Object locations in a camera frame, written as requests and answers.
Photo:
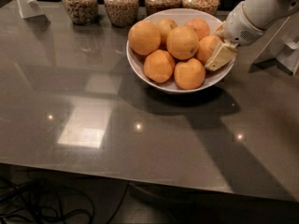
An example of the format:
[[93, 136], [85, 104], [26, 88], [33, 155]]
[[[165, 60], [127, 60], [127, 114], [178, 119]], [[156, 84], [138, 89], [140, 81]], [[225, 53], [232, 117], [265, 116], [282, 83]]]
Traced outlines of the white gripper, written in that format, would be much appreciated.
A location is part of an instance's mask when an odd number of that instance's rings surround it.
[[205, 63], [205, 68], [209, 71], [219, 70], [235, 58], [236, 44], [251, 45], [263, 34], [263, 30], [251, 23], [243, 8], [243, 2], [240, 2], [214, 31], [214, 35], [224, 37], [225, 40], [232, 43], [219, 41], [215, 45], [209, 45], [207, 51], [210, 55]]

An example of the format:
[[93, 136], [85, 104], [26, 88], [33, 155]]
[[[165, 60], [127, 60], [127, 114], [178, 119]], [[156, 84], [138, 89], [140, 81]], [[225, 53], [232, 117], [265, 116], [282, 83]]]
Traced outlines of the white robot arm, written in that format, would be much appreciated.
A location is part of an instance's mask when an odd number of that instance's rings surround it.
[[249, 46], [261, 38], [276, 20], [299, 10], [299, 0], [245, 0], [240, 2], [216, 29], [221, 38], [205, 68], [216, 71], [232, 61], [237, 46]]

